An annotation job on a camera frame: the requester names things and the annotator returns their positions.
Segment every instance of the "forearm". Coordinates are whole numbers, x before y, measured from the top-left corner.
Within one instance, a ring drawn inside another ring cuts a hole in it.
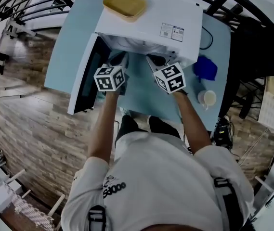
[[[88,157],[96,156],[108,163],[110,161],[117,98],[118,94],[107,92],[105,102],[91,134]]]
[[[175,92],[173,96],[180,108],[191,151],[195,154],[203,147],[211,145],[209,134],[187,96],[180,92]]]

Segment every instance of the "light blue tabletop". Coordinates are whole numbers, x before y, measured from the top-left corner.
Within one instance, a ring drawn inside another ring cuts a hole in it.
[[[45,80],[46,87],[71,93],[79,62],[102,10],[102,0],[76,0],[53,49]],[[213,35],[213,44],[207,50],[200,50],[200,55],[211,59],[217,65],[218,72],[215,81],[202,80],[200,83],[193,73],[193,67],[185,68],[183,71],[187,86],[184,90],[188,92],[206,129],[213,131],[227,80],[231,33],[227,25],[206,14],[203,14],[202,25]],[[207,47],[209,43],[210,35],[202,30],[201,47]],[[145,56],[131,52],[129,54],[126,73],[130,78],[126,95],[119,98],[118,106],[180,123],[181,117],[174,98],[154,82]],[[217,95],[216,103],[208,110],[197,101],[196,96],[201,90],[213,90]]]

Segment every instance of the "white mug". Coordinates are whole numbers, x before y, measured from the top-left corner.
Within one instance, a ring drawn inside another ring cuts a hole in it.
[[[212,90],[202,90],[198,94],[198,101],[207,110],[209,106],[212,106],[216,102],[216,93]]]

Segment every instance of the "white t-shirt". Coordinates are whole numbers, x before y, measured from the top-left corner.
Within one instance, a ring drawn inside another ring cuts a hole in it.
[[[223,147],[207,146],[192,156],[174,136],[133,132],[118,140],[115,158],[112,168],[100,158],[87,159],[62,212],[64,231],[86,231],[88,211],[97,201],[103,201],[114,231],[156,224],[222,231],[212,176],[238,185],[240,206],[253,202],[250,183]]]

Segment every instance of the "yellow plastic container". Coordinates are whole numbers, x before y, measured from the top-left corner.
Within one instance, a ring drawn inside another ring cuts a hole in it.
[[[127,22],[136,21],[146,9],[146,0],[104,0],[103,5]]]

